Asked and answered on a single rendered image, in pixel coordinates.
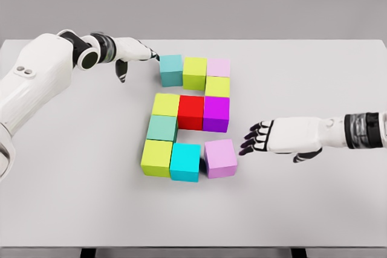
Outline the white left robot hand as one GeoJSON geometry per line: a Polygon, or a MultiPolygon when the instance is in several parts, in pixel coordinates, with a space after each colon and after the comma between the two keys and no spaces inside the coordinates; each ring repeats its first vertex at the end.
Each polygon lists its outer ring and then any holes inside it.
{"type": "Polygon", "coordinates": [[[119,80],[124,83],[128,72],[128,62],[147,61],[156,59],[160,61],[160,56],[151,48],[147,47],[139,40],[132,37],[114,38],[115,43],[115,73],[119,80]]]}

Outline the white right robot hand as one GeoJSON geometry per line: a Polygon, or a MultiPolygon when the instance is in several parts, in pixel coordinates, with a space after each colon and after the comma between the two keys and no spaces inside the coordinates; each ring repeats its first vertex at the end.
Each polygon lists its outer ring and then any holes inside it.
{"type": "Polygon", "coordinates": [[[240,145],[240,156],[252,152],[294,154],[293,162],[310,160],[322,152],[319,137],[321,119],[287,117],[260,121],[250,128],[240,145]]]}

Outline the teal blue cube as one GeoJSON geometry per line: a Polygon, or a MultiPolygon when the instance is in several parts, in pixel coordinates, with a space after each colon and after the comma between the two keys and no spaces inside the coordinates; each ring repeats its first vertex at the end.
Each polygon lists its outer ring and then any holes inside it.
{"type": "Polygon", "coordinates": [[[181,54],[160,56],[160,76],[163,87],[183,85],[183,58],[181,54]]]}

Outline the light pink cube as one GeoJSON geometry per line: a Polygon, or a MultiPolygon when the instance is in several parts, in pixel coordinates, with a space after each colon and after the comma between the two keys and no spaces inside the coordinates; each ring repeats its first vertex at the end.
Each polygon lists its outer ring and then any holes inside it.
{"type": "Polygon", "coordinates": [[[233,176],[236,173],[238,162],[231,139],[205,142],[204,160],[209,179],[233,176]]]}
{"type": "Polygon", "coordinates": [[[230,60],[220,58],[208,58],[207,76],[230,77],[230,60]]]}

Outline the lime green cube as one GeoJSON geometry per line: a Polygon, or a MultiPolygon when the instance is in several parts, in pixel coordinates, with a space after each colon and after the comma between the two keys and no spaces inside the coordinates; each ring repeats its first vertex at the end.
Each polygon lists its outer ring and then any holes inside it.
{"type": "Polygon", "coordinates": [[[204,91],[206,85],[207,59],[185,57],[183,63],[183,88],[204,91]]]}
{"type": "Polygon", "coordinates": [[[205,96],[230,97],[230,78],[207,76],[205,96]]]}
{"type": "Polygon", "coordinates": [[[179,102],[180,95],[178,94],[156,93],[152,115],[176,117],[178,115],[179,102]]]}
{"type": "Polygon", "coordinates": [[[141,157],[141,168],[146,176],[170,178],[170,162],[173,142],[149,140],[145,141],[141,157]]]}

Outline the purple cube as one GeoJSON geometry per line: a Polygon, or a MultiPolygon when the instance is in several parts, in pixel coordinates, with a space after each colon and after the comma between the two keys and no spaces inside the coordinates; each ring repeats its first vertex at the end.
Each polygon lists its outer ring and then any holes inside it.
{"type": "Polygon", "coordinates": [[[228,97],[204,97],[203,131],[226,133],[230,120],[228,97]]]}

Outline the mint green cube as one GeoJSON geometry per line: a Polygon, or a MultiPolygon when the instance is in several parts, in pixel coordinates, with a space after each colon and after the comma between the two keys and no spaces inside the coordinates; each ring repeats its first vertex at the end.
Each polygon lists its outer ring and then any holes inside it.
{"type": "Polygon", "coordinates": [[[164,115],[151,115],[146,138],[148,140],[171,141],[177,139],[177,118],[164,115]]]}

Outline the red cube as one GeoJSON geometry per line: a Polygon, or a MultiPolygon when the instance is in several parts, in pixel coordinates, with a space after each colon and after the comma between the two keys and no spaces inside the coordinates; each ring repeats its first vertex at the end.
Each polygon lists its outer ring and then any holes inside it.
{"type": "Polygon", "coordinates": [[[204,97],[180,95],[178,128],[201,131],[203,129],[204,97]]]}

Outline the cyan cube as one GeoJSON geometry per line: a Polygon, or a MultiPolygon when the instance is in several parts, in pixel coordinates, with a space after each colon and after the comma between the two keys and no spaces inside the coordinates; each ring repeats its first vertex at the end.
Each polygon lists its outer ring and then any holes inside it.
{"type": "Polygon", "coordinates": [[[174,143],[169,167],[171,179],[198,182],[200,153],[201,146],[199,144],[174,143]]]}

